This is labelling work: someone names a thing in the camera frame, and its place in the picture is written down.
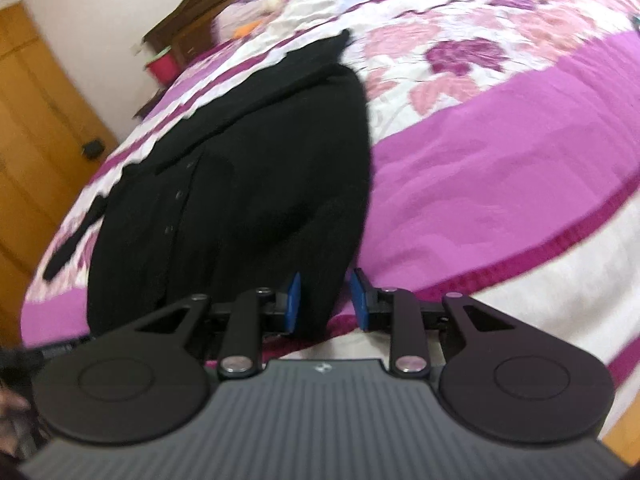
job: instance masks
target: silver bolt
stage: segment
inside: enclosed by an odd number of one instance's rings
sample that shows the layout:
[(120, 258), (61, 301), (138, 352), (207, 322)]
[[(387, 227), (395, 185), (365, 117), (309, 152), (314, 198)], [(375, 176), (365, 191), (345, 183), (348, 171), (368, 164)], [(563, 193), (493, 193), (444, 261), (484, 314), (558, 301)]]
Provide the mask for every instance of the silver bolt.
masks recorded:
[(230, 355), (229, 357), (222, 359), (220, 365), (225, 372), (229, 372), (230, 374), (241, 374), (242, 372), (249, 370), (254, 365), (254, 362), (243, 355)]
[(427, 361), (417, 355), (403, 355), (396, 359), (396, 368), (404, 373), (421, 372), (427, 367)]

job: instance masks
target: red bucket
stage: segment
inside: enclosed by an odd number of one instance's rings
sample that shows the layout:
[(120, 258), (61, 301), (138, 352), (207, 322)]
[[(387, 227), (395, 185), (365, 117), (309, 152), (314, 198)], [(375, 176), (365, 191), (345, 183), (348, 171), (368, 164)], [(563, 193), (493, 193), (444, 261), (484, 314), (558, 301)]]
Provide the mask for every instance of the red bucket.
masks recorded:
[(171, 54), (170, 46), (149, 61), (145, 68), (162, 86), (169, 86), (180, 75), (180, 67)]

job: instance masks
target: wooden floor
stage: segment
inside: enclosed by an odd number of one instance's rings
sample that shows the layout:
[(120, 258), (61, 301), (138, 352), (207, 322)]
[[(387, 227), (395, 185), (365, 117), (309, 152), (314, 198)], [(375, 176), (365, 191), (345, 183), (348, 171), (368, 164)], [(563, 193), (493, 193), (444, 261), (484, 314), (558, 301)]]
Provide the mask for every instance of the wooden floor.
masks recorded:
[(629, 465), (640, 462), (640, 395), (603, 440)]

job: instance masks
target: wooden door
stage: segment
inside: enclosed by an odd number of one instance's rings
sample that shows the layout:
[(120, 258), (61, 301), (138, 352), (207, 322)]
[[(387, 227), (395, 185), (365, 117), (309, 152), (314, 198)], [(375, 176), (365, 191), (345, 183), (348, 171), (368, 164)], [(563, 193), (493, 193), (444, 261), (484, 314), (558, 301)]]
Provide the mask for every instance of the wooden door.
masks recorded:
[[(106, 146), (88, 160), (82, 145)], [(64, 215), (116, 140), (76, 91), (21, 5), (0, 10), (0, 345)]]

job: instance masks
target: gray gripper base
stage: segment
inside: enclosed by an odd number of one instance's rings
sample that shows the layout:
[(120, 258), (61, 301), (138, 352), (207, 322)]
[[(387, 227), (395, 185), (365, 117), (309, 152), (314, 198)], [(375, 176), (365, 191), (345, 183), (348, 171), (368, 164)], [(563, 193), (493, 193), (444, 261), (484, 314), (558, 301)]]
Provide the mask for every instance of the gray gripper base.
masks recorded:
[(172, 434), (112, 449), (55, 440), (20, 469), (33, 480), (614, 480), (626, 466), (595, 440), (527, 450), (478, 437), (428, 384), (367, 360), (272, 361), (223, 383)]

